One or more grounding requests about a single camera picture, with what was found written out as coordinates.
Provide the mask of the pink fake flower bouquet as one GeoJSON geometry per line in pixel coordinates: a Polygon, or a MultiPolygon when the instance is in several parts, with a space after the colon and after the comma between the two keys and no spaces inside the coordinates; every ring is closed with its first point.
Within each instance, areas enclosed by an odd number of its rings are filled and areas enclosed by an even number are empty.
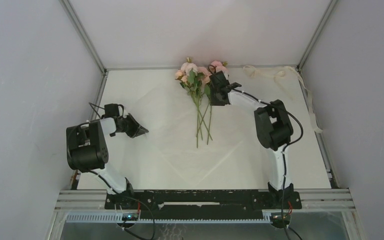
{"type": "Polygon", "coordinates": [[[196,147],[199,141],[204,140],[206,131],[206,143],[213,139],[211,135],[211,125],[213,118],[213,107],[210,106],[210,76],[217,72],[228,75],[228,62],[214,60],[208,66],[197,66],[193,63],[193,58],[187,56],[185,62],[176,71],[174,77],[180,86],[191,97],[196,108],[196,147]]]}

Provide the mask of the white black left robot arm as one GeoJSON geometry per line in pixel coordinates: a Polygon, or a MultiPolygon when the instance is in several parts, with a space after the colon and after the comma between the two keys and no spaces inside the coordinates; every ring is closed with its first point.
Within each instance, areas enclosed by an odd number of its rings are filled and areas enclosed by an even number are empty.
{"type": "Polygon", "coordinates": [[[129,209],[135,205],[137,196],[129,180],[110,165],[105,137],[124,133],[133,139],[147,134],[149,130],[130,113],[124,114],[124,109],[121,104],[106,104],[104,114],[98,115],[98,119],[67,127],[66,158],[72,170],[98,177],[107,193],[117,195],[118,204],[129,209]]]}

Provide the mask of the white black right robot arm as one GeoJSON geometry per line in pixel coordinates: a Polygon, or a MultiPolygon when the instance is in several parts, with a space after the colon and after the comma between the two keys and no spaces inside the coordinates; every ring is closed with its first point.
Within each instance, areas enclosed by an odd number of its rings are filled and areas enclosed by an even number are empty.
{"type": "Polygon", "coordinates": [[[268,181],[269,203],[282,208],[289,201],[294,187],[288,176],[287,146],[294,133],[291,114],[284,103],[277,99],[269,103],[240,90],[237,82],[230,83],[222,71],[209,77],[210,105],[234,105],[253,113],[256,137],[268,150],[272,174],[268,181]]]}

